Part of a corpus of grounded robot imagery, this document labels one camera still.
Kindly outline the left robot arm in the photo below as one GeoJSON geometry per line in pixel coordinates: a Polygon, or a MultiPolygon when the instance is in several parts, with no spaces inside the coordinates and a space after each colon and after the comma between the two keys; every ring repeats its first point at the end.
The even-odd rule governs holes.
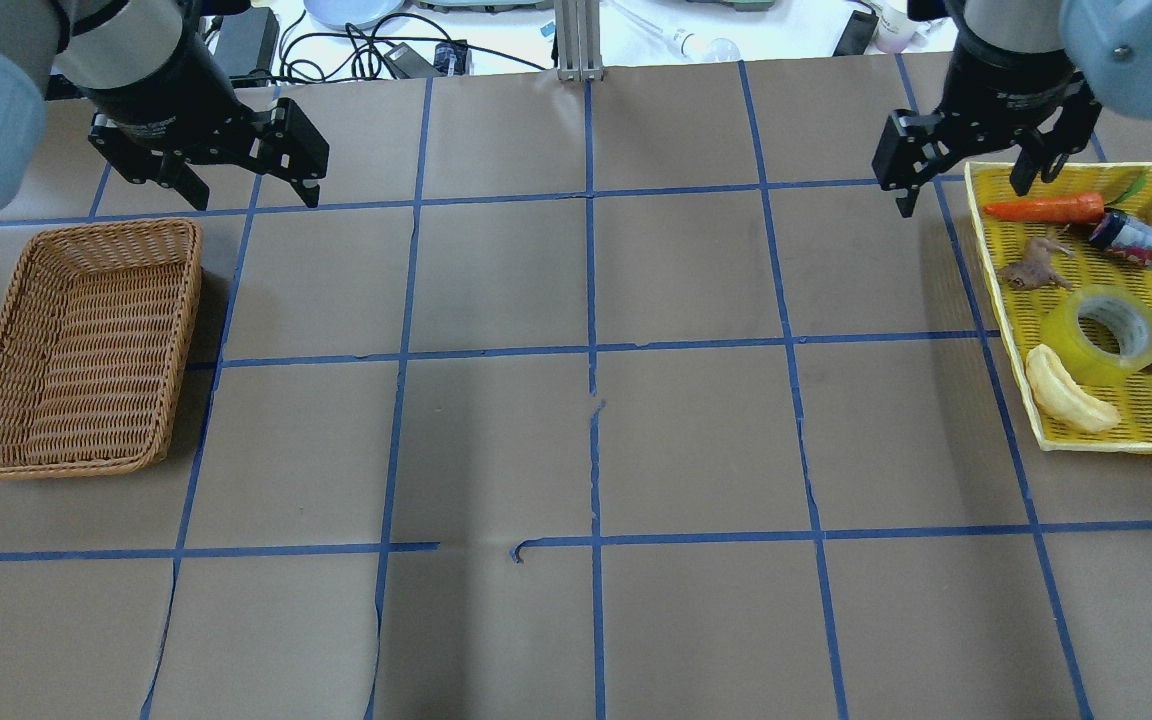
{"type": "Polygon", "coordinates": [[[288,97],[262,111],[238,100],[175,1],[0,1],[0,211],[44,137],[52,73],[93,104],[88,142],[129,183],[202,211],[197,168],[229,165],[319,205],[329,142],[288,97]]]}

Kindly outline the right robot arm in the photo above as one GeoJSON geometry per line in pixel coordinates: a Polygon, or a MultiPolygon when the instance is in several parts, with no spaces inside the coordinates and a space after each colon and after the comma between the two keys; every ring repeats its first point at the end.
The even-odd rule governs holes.
{"type": "Polygon", "coordinates": [[[1011,191],[1059,179],[1102,109],[1152,120],[1152,1],[910,1],[957,37],[940,104],[893,109],[872,170],[901,217],[924,185],[975,156],[1018,149],[1011,191]]]}

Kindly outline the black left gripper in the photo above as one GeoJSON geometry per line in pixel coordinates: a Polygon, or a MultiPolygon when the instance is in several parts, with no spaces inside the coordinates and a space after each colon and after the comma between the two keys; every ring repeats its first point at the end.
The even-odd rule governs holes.
{"type": "Polygon", "coordinates": [[[291,97],[264,111],[238,101],[194,29],[180,32],[154,73],[122,88],[91,88],[88,100],[114,124],[90,128],[88,142],[128,183],[164,187],[204,211],[210,188],[184,158],[238,160],[238,167],[288,183],[306,209],[320,204],[329,142],[291,97]]]}

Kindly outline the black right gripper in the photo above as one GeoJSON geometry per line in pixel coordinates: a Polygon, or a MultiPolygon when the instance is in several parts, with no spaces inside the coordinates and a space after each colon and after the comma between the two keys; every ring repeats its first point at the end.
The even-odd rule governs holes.
{"type": "Polygon", "coordinates": [[[1102,104],[1064,50],[1021,53],[960,28],[940,105],[932,114],[892,109],[872,170],[899,214],[914,217],[922,187],[964,158],[1018,143],[1011,191],[1059,179],[1070,156],[1091,143],[1102,104]]]}

